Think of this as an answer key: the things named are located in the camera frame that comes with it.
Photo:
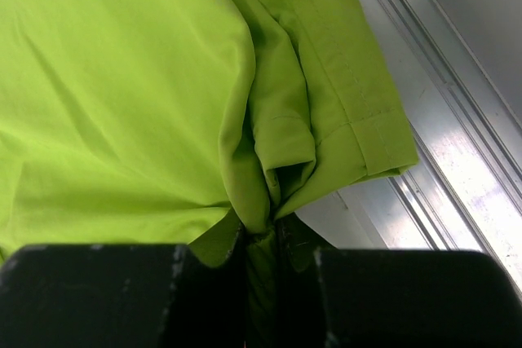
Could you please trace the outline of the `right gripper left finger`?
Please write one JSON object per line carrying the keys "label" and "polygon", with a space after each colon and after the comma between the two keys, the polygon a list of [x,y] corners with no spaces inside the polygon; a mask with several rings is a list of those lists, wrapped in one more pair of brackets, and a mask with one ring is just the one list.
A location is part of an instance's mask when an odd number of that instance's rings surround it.
{"label": "right gripper left finger", "polygon": [[4,347],[241,347],[245,229],[192,244],[32,244],[1,269]]}

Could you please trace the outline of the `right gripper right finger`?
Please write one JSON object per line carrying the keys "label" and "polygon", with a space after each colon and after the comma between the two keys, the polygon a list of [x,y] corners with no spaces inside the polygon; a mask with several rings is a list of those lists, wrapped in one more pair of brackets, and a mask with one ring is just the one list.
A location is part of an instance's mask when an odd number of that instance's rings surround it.
{"label": "right gripper right finger", "polygon": [[521,302],[476,251],[336,249],[276,225],[283,347],[518,347]]}

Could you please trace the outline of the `lime green shorts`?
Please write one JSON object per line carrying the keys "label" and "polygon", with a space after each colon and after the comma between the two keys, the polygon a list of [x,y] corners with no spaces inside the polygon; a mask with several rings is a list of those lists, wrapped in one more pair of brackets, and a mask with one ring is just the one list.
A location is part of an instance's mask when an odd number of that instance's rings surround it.
{"label": "lime green shorts", "polygon": [[1,0],[1,257],[242,224],[246,344],[276,339],[275,223],[418,155],[359,0]]}

